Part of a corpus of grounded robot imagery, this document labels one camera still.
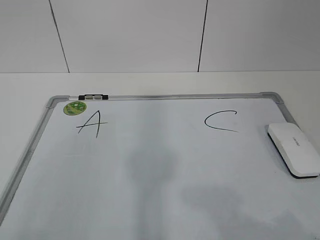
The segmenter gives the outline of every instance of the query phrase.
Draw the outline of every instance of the gray plastic corner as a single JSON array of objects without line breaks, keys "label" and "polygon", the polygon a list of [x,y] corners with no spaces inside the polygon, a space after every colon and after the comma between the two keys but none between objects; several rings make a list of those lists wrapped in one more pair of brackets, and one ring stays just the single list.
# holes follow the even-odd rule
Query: gray plastic corner
[{"label": "gray plastic corner", "polygon": [[274,91],[262,91],[261,95],[265,98],[273,99],[276,104],[284,104],[285,102],[281,98],[281,96]]},{"label": "gray plastic corner", "polygon": [[65,101],[68,101],[69,100],[69,97],[68,95],[57,95],[57,96],[53,96],[49,99],[48,103],[46,104],[46,108],[54,108],[57,103],[60,103],[60,102],[65,102]]}]

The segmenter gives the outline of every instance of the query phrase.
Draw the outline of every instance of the white wall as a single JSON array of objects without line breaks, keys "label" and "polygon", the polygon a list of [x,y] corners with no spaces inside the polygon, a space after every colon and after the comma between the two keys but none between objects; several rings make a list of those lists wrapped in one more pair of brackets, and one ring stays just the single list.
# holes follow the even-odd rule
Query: white wall
[{"label": "white wall", "polygon": [[[72,73],[196,72],[206,0],[51,0]],[[200,71],[320,70],[320,0],[208,0]],[[67,72],[49,0],[0,1],[0,73]]]},{"label": "white wall", "polygon": [[200,71],[320,70],[320,0],[209,0]]},{"label": "white wall", "polygon": [[48,0],[0,0],[0,73],[66,73]]},{"label": "white wall", "polygon": [[52,0],[70,72],[196,72],[206,0]]}]

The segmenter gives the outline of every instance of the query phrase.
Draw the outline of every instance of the eraser logo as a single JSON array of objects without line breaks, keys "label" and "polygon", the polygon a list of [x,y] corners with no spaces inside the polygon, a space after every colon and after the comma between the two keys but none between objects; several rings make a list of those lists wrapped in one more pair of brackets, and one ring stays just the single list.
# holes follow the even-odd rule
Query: eraser logo
[{"label": "eraser logo", "polygon": [[299,144],[299,142],[297,141],[297,139],[296,139],[295,137],[293,137],[293,140],[294,140],[295,144],[299,147],[300,144]]}]

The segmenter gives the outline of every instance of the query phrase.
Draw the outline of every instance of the whiteboard eraser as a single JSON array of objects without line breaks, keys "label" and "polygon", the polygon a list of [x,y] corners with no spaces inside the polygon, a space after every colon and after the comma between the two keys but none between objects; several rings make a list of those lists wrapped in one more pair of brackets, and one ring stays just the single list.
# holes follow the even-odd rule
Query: whiteboard eraser
[{"label": "whiteboard eraser", "polygon": [[293,177],[314,178],[320,175],[320,155],[297,125],[271,123],[268,134]]}]

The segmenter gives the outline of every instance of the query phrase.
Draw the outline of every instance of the black handwriting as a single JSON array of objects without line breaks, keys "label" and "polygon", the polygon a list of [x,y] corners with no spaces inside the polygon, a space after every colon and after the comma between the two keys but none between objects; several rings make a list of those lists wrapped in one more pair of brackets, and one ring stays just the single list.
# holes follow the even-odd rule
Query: black handwriting
[{"label": "black handwriting", "polygon": [[219,114],[219,113],[225,113],[225,112],[233,112],[234,114],[237,114],[237,111],[235,110],[225,110],[225,111],[217,111],[209,116],[206,117],[206,119],[204,120],[204,124],[206,126],[208,126],[209,128],[212,128],[212,129],[218,129],[218,130],[225,130],[225,131],[230,131],[230,132],[235,132],[235,133],[238,133],[238,131],[235,131],[235,130],[231,130],[231,129],[225,129],[225,128],[219,128],[219,127],[214,127],[214,126],[210,126],[207,124],[207,120],[212,117],[213,115],[215,114]]}]

